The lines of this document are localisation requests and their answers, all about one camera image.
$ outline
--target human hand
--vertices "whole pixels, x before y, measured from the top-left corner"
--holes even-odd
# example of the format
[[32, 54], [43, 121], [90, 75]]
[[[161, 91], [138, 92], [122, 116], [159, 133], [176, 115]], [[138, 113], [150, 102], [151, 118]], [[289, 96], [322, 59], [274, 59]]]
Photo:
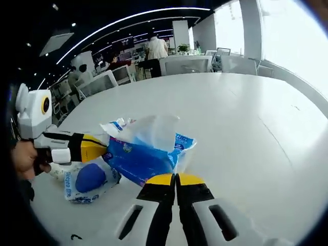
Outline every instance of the human hand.
[[[11, 152], [11, 157], [19, 178], [33, 179], [35, 177], [33, 164], [37, 158], [37, 151], [31, 141], [18, 141]], [[51, 166], [47, 163], [43, 163], [39, 167], [46, 173], [51, 170]]]

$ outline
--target ceiling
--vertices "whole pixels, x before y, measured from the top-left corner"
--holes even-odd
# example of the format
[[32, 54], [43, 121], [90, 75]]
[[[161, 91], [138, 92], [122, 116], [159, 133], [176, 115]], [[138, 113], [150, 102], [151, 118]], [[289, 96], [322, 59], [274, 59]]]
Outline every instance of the ceiling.
[[[26, 83], [31, 89], [37, 89], [45, 80], [41, 89], [50, 86], [68, 70], [74, 55], [91, 50], [96, 53], [111, 44], [112, 41], [128, 36], [137, 36], [149, 30], [159, 31], [172, 28], [172, 21], [185, 19], [189, 27], [213, 13], [213, 10], [225, 0], [169, 0], [169, 1], [34, 1], [12, 3], [15, 21], [18, 24], [7, 25], [5, 51], [10, 53], [10, 78], [12, 83]], [[58, 61], [81, 40], [98, 29], [134, 14], [174, 7], [208, 8], [210, 11], [183, 9], [166, 10], [142, 14], [117, 22], [92, 35], [76, 46], [59, 63]], [[58, 31], [74, 34], [58, 49], [48, 56], [39, 56], [48, 39]], [[170, 35], [172, 31], [158, 33]]]

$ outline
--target white tabletop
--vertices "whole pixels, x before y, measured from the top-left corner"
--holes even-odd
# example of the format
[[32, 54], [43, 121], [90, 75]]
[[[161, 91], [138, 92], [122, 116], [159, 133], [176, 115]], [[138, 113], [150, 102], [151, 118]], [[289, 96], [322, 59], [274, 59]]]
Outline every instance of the white tabletop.
[[[200, 73], [147, 79], [84, 100], [60, 126], [99, 131], [99, 123], [151, 114], [180, 117], [179, 133], [197, 139], [186, 172], [202, 177], [272, 237], [297, 243], [328, 202], [328, 120], [284, 81]], [[140, 187], [126, 179], [92, 204], [70, 204], [63, 188], [41, 174], [32, 203], [55, 238], [89, 238], [120, 221]], [[173, 209], [167, 245], [187, 245]]]

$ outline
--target window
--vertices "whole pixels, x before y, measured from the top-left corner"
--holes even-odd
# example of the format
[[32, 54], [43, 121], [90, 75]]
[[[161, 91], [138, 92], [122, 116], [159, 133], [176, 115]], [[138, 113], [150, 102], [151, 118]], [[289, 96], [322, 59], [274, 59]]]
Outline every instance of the window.
[[328, 40], [297, 0], [260, 0], [266, 60], [297, 74], [328, 98]]
[[216, 47], [244, 54], [244, 26], [239, 1], [231, 1], [215, 10]]

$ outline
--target plastic bag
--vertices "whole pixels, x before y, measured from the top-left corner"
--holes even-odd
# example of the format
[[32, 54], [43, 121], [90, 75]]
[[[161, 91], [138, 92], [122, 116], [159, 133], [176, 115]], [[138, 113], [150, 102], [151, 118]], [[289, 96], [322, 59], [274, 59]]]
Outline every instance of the plastic bag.
[[175, 133], [177, 121], [175, 116], [148, 116], [102, 125], [111, 135], [104, 161], [140, 186], [155, 175], [183, 172], [196, 140]]
[[[99, 188], [82, 193], [78, 191], [79, 188], [77, 189], [76, 187], [76, 180], [82, 168], [86, 167], [87, 165], [91, 165], [92, 163], [97, 165], [104, 172], [105, 179]], [[101, 157], [87, 163], [79, 163], [74, 167], [73, 170], [65, 172], [65, 199], [71, 201], [72, 203], [91, 203], [99, 198], [107, 190], [118, 184], [120, 179], [121, 174], [118, 173], [114, 168], [108, 166]]]

